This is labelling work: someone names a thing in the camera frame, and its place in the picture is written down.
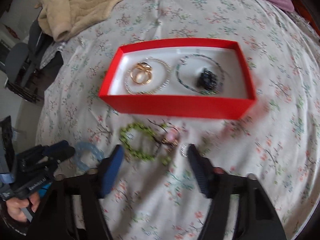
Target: floral pattern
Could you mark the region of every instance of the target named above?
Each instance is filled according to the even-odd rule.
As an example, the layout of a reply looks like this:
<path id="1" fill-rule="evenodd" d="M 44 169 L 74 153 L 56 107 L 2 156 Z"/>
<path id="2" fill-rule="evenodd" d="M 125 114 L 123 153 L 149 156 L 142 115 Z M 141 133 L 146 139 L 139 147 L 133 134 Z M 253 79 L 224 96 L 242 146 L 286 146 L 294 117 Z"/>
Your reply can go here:
<path id="1" fill-rule="evenodd" d="M 174 37 L 239 42 L 258 98 L 247 116 L 230 121 L 119 114 L 99 99 L 119 46 Z M 318 40 L 305 22 L 295 24 L 265 0 L 124 0 L 107 20 L 65 45 L 64 65 L 45 92 L 37 143 L 86 141 L 107 157 L 119 143 L 119 129 L 129 123 L 142 122 L 159 133 L 183 130 L 181 144 L 196 144 L 215 166 L 235 175 L 256 174 L 292 239 L 320 196 Z M 171 157 L 167 166 L 158 159 L 123 162 L 114 189 L 100 200 L 115 239 L 197 239 L 210 201 L 180 151 Z M 72 161 L 57 172 L 77 174 Z M 232 232 L 230 223 L 225 239 Z"/>

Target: ring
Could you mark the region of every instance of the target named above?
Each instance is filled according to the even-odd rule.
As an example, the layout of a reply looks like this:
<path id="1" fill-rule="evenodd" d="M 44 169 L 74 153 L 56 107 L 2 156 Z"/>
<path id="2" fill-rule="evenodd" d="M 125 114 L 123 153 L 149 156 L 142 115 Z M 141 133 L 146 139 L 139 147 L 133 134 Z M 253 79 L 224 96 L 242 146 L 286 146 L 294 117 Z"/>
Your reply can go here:
<path id="1" fill-rule="evenodd" d="M 134 74 L 133 72 L 135 70 L 139 70 L 138 73 Z M 135 82 L 136 84 L 139 84 L 139 85 L 144 85 L 144 84 L 148 84 L 150 83 L 151 79 L 152 79 L 152 67 L 145 63 L 145 62 L 141 62 L 141 63 L 137 63 L 131 70 L 130 70 L 130 76 L 131 76 L 131 79 L 133 80 L 133 82 Z M 143 72 L 144 74 L 144 77 L 143 77 L 143 80 L 142 81 L 138 81 L 139 76 L 141 74 L 141 72 Z"/>

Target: green bracelet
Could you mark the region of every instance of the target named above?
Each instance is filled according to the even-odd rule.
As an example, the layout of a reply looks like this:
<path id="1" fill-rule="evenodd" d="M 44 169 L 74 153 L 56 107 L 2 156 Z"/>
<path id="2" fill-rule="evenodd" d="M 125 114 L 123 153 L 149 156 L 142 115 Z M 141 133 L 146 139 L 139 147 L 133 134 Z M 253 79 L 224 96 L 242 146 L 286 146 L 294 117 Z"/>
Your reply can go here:
<path id="1" fill-rule="evenodd" d="M 153 161 L 155 159 L 154 156 L 150 154 L 146 154 L 140 150 L 135 150 L 129 144 L 129 140 L 126 135 L 132 129 L 145 133 L 151 139 L 154 139 L 154 136 L 156 135 L 156 133 L 151 128 L 146 127 L 142 123 L 138 123 L 138 122 L 131 123 L 126 128 L 120 129 L 120 141 L 123 143 L 124 148 L 130 153 L 132 157 L 136 157 L 144 161 Z"/>

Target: beige blanket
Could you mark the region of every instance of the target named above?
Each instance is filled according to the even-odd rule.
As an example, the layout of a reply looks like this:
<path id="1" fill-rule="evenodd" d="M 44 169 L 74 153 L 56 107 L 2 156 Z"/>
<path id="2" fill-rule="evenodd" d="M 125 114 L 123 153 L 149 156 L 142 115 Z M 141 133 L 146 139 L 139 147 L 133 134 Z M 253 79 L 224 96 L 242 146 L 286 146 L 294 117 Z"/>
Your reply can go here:
<path id="1" fill-rule="evenodd" d="M 38 17 L 44 33 L 55 41 L 67 41 L 86 28 L 109 16 L 121 0 L 39 0 Z"/>

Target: bed sheet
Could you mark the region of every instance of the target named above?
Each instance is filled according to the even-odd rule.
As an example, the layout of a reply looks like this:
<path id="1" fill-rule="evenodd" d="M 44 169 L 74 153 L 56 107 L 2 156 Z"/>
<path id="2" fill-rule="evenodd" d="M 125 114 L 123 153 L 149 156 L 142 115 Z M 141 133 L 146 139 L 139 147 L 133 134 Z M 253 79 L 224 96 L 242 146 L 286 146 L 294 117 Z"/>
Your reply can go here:
<path id="1" fill-rule="evenodd" d="M 119 46 L 173 37 L 240 43 L 258 97 L 247 116 L 230 121 L 119 114 L 98 98 Z M 92 142 L 108 156 L 128 123 L 159 132 L 175 127 L 180 146 L 196 144 L 231 174 L 256 174 L 287 238 L 301 231 L 320 194 L 320 48 L 284 12 L 265 0 L 124 0 L 108 20 L 72 38 L 62 56 L 64 65 L 45 92 L 38 143 Z M 96 164 L 90 155 L 84 158 Z M 67 161 L 58 173 L 79 171 Z M 124 161 L 101 206 L 115 239 L 179 240 L 197 238 L 209 201 L 178 149 L 167 166 L 158 159 Z M 232 238 L 235 212 L 230 210 L 226 239 Z M 77 222 L 81 226 L 80 212 Z"/>

